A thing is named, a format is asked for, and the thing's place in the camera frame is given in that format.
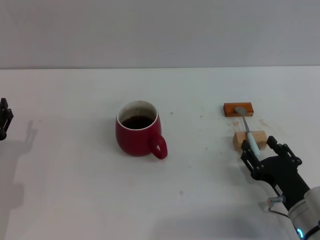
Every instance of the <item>white wall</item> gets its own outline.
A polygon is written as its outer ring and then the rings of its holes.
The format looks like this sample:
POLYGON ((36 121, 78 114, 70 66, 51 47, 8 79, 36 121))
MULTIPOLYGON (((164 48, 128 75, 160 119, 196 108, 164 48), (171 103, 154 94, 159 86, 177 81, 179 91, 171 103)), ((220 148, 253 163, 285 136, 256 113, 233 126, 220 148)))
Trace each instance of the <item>white wall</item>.
POLYGON ((0 0, 0 68, 320 65, 319 0, 0 0))

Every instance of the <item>mug handle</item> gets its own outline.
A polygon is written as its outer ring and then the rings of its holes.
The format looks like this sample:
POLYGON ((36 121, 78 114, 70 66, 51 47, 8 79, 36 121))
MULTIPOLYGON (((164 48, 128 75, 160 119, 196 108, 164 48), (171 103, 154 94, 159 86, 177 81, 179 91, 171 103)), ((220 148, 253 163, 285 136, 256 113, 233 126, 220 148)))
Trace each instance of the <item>mug handle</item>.
POLYGON ((168 155, 167 143, 163 136, 154 134, 149 141, 151 152, 160 160, 165 159, 168 155))

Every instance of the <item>dark liquid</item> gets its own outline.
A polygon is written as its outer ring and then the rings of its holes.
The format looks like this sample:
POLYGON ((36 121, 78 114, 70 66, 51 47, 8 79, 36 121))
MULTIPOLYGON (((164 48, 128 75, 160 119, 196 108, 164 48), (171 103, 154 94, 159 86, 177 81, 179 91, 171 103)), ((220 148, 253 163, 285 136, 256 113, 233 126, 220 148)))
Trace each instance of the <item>dark liquid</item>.
POLYGON ((150 126, 154 120, 148 116, 132 116, 122 122, 122 125, 128 129, 144 129, 150 126))

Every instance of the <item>robotic arm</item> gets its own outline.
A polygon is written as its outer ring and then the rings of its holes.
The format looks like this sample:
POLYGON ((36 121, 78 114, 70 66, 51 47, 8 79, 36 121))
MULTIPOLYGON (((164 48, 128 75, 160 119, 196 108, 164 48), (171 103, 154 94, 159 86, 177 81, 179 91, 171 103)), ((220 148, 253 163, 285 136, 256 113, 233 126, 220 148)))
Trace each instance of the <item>robotic arm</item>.
POLYGON ((8 109, 8 103, 5 98, 0 101, 0 141, 5 140, 7 137, 7 130, 14 117, 11 109, 8 109))
POLYGON ((253 179, 267 182, 278 195, 269 198, 269 210, 274 203, 283 203, 298 236, 303 240, 320 240, 320 187, 308 187, 298 174, 301 159, 286 144, 278 144, 273 136, 266 143, 278 156, 259 161, 244 140, 241 159, 253 179))

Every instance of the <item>light wooden block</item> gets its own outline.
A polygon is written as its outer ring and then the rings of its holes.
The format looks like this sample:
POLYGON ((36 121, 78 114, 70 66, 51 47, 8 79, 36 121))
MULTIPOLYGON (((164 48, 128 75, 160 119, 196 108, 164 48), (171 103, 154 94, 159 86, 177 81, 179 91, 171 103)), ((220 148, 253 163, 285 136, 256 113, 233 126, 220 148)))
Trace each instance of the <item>light wooden block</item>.
MULTIPOLYGON (((252 131, 252 135, 258 148, 264 150, 267 146, 267 135, 265 131, 252 131)), ((238 131, 234 134, 233 146, 236 151, 241 151, 241 145, 245 139, 248 140, 247 132, 245 131, 238 131)))

